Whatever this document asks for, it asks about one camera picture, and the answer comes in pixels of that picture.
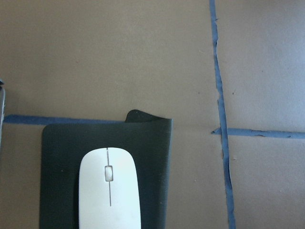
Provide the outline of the grey laptop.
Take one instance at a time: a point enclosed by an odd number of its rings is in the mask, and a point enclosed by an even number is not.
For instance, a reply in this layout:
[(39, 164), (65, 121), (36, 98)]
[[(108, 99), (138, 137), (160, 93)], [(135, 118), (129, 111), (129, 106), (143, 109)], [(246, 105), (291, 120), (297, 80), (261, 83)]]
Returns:
[(2, 143), (2, 129), (5, 117), (5, 101), (6, 101), (6, 91), (4, 88), (4, 81), (0, 80), (0, 144)]

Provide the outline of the white computer mouse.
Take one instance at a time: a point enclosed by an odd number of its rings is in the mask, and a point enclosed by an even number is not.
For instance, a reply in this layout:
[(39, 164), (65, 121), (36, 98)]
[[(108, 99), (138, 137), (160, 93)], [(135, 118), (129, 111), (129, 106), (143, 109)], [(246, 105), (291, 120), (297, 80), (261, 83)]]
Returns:
[(79, 228), (141, 228), (137, 172), (128, 151), (115, 147), (99, 148), (82, 158)]

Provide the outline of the black mouse pad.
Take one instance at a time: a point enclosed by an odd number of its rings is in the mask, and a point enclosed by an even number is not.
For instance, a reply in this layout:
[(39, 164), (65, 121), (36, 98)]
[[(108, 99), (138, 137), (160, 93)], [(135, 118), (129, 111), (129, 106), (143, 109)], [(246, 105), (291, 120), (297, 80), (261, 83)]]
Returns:
[(109, 146), (125, 149), (134, 158), (142, 228), (165, 228), (172, 127), (172, 119), (139, 110), (131, 110), (125, 121), (57, 121), (44, 127), (39, 227), (78, 227), (81, 159), (91, 150)]

